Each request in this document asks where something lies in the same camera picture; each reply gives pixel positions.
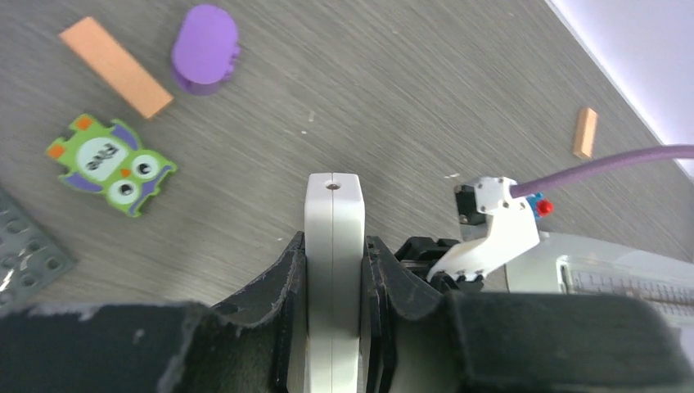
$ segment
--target wood grain surface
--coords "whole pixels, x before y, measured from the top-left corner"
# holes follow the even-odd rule
[[[217,3],[241,58],[220,92],[193,97],[169,67],[192,0],[0,2],[0,183],[79,258],[35,300],[221,300],[302,228],[311,173],[359,174],[367,233],[397,248],[458,236],[458,181],[579,164],[581,107],[600,115],[595,157],[657,144],[541,0]],[[174,94],[153,120],[61,43],[84,16]],[[43,152],[85,111],[123,119],[178,164],[140,219],[58,183]],[[548,197],[552,230],[692,260],[694,186],[673,162]]]

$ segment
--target purple cable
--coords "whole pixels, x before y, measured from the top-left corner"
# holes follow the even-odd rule
[[[594,174],[602,174],[613,169],[623,168],[642,162],[655,160],[694,159],[694,145],[669,145],[648,147],[647,149],[627,151],[614,156],[608,156],[590,161],[586,164],[575,166],[550,174],[544,178],[538,178],[528,183],[511,186],[511,196],[514,198],[544,192],[551,188],[565,186],[589,178]]]

